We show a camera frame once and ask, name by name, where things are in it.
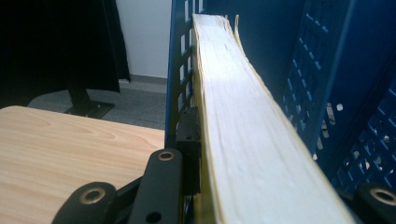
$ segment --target black curtain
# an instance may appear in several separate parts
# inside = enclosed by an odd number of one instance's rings
[[[0,0],[0,107],[129,79],[114,0]]]

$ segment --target black clamp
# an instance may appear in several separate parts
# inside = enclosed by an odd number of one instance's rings
[[[389,187],[363,183],[353,196],[337,192],[358,223],[396,223],[396,192]]]
[[[188,223],[192,195],[200,191],[199,114],[186,109],[177,127],[177,149],[155,151],[142,177],[116,190],[93,182],[77,189],[52,223]]]

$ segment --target screw hole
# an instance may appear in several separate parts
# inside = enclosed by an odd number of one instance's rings
[[[158,223],[158,222],[161,221],[162,218],[163,218],[163,217],[161,216],[161,213],[152,212],[152,213],[150,213],[150,214],[148,214],[148,215],[146,216],[146,221],[147,221],[148,223]]]
[[[100,188],[88,189],[81,194],[79,201],[84,204],[92,204],[99,202],[105,197],[105,190]]]
[[[371,189],[371,195],[381,203],[396,206],[396,195],[385,189]]]
[[[171,161],[175,157],[175,154],[170,151],[162,152],[158,155],[160,161]]]

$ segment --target white wall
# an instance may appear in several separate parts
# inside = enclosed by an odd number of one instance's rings
[[[116,0],[129,73],[167,77],[172,0]]]

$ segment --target gray floor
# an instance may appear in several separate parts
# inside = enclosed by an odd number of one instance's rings
[[[120,87],[121,93],[88,90],[91,100],[115,104],[102,119],[164,130],[166,93],[163,88],[159,91],[158,86],[146,87],[141,91],[122,83]],[[71,105],[68,92],[59,91],[35,98],[29,107],[63,113]]]

